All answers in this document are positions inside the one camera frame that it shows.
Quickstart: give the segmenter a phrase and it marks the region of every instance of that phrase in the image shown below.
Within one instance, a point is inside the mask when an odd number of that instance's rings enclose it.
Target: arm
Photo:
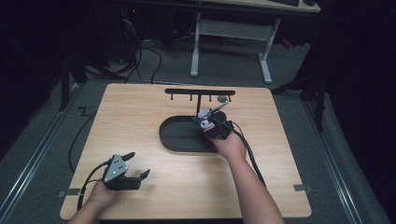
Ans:
[[[102,181],[96,182],[90,198],[69,220],[69,224],[93,223],[99,214],[116,198],[117,191],[107,189]]]
[[[247,151],[239,136],[230,133],[226,140],[212,142],[230,166],[244,222],[284,223],[274,199],[246,160]]]

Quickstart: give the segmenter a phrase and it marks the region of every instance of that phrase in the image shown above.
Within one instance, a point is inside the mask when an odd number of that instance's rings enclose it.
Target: table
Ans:
[[[197,97],[171,96],[165,89],[232,90],[222,111],[239,124],[248,140],[268,190],[283,217],[308,217],[311,208],[272,94],[264,88],[110,84],[107,86],[83,149],[70,189],[80,189],[88,174],[113,154],[136,154],[127,161],[127,176],[150,169],[140,190],[125,190],[101,219],[176,219],[241,217],[233,178],[218,153],[181,153],[166,149],[159,136],[164,120],[194,115]],[[220,105],[202,97],[201,108]],[[103,169],[92,179],[99,178]],[[93,184],[88,185],[86,200]],[[77,195],[67,195],[61,217],[77,211]]]
[[[299,6],[291,7],[284,4],[279,4],[267,0],[203,0],[202,2],[207,3],[216,3],[216,4],[231,4],[243,7],[265,7],[271,9],[280,9],[280,10],[290,10],[290,11],[299,11],[299,12],[320,12],[320,7],[318,4],[310,7],[305,4],[303,1],[300,1]],[[200,35],[217,35],[217,36],[226,36],[226,37],[234,37],[234,38],[245,38],[245,39],[254,39],[265,41],[265,46],[260,53],[259,62],[262,67],[262,75],[264,77],[264,82],[266,84],[272,83],[272,78],[270,75],[270,71],[268,69],[267,57],[270,51],[270,48],[274,42],[274,38],[276,36],[276,31],[278,25],[280,23],[280,19],[276,18],[273,24],[268,25],[258,25],[258,24],[247,24],[240,22],[228,22],[228,21],[214,21],[214,20],[202,20],[201,13],[197,13],[197,20],[195,24],[195,43],[194,49],[192,52],[192,60],[191,60],[191,76],[198,76],[198,63],[199,63],[199,39]]]

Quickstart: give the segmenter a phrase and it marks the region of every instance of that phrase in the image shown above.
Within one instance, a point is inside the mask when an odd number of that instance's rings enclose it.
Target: person's left arm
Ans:
[[[69,224],[93,223],[99,214],[114,201],[117,191],[107,189],[102,181],[96,182],[90,198],[69,220]]]

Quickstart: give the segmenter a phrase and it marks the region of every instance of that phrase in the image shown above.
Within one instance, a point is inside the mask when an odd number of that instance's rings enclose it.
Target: keyboard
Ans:
[[[285,4],[292,7],[297,7],[298,4],[300,3],[300,0],[268,0],[268,1]]]

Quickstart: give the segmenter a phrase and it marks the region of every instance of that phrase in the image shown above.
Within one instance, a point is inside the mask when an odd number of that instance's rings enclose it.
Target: gray carpet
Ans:
[[[256,48],[260,43],[252,43]],[[191,46],[174,45],[166,47],[158,45],[153,49],[162,56],[160,70],[154,78],[156,81],[189,83],[197,85],[266,87],[274,89],[292,81],[309,46],[300,46],[291,50],[274,45],[268,58],[268,64],[274,83],[265,85],[256,54],[246,54],[239,50],[230,52],[235,45],[228,44],[211,50],[215,44],[203,46],[201,51],[200,74],[191,78]],[[150,51],[142,50],[142,61],[139,72],[149,82],[151,74],[159,64],[159,56]],[[140,78],[133,73],[130,83],[139,83]],[[53,135],[44,160],[35,171],[30,183],[26,186],[17,205],[7,219],[7,223],[65,223],[59,216],[64,198],[58,197],[59,191],[66,190],[72,178],[68,166],[68,152],[78,130],[87,120],[81,116],[86,107],[86,114],[97,110],[105,87],[116,82],[105,77],[90,76],[85,86],[77,90],[80,93],[64,114],[59,130]],[[3,202],[12,190],[21,171],[34,154],[45,131],[58,114],[60,106],[60,85],[52,91],[51,97],[31,117],[28,127],[18,141],[0,162],[2,184],[0,186],[0,202]],[[338,196],[329,169],[326,165],[321,143],[316,136],[316,128],[312,118],[306,112],[305,104],[299,100],[295,91],[287,91],[275,95],[276,106],[281,117],[286,135],[290,142],[303,183],[312,191],[307,193],[312,207],[312,215],[308,218],[286,218],[287,223],[350,223],[342,201]],[[334,159],[339,164],[340,172],[346,180],[351,195],[361,214],[361,223],[389,223],[381,206],[377,203],[370,186],[361,173],[344,139],[336,116],[332,111],[331,101],[326,100],[323,117],[324,133],[327,144],[332,149]],[[76,166],[92,122],[83,129],[72,148],[72,162]]]

